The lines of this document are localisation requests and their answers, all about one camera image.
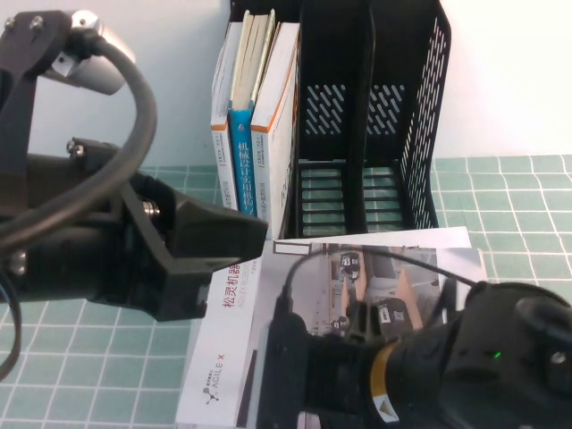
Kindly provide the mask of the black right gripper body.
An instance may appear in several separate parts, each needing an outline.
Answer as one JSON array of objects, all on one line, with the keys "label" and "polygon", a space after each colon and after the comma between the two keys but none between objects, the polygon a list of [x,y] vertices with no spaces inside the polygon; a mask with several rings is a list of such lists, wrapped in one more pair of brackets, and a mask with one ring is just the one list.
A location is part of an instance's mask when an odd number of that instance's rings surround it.
[{"label": "black right gripper body", "polygon": [[310,341],[310,412],[322,428],[372,428],[366,371],[372,345],[328,334]]}]

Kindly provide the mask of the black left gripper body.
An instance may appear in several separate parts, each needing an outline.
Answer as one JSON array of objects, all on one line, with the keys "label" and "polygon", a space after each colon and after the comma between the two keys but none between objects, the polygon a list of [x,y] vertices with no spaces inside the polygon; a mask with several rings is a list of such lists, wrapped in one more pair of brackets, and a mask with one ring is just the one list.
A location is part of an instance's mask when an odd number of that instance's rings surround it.
[{"label": "black left gripper body", "polygon": [[94,213],[26,252],[28,302],[86,299],[157,315],[157,181],[136,172]]}]

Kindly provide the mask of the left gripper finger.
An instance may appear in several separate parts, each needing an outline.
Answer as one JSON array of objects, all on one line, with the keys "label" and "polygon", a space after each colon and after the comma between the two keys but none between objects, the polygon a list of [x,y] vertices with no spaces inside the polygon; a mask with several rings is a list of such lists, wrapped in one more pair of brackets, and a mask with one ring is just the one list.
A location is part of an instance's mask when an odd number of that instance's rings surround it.
[{"label": "left gripper finger", "polygon": [[137,173],[121,188],[125,251],[141,273],[213,273],[261,256],[268,225]]},{"label": "left gripper finger", "polygon": [[151,316],[157,322],[202,319],[206,314],[210,282],[210,271],[166,271],[159,282]]}]

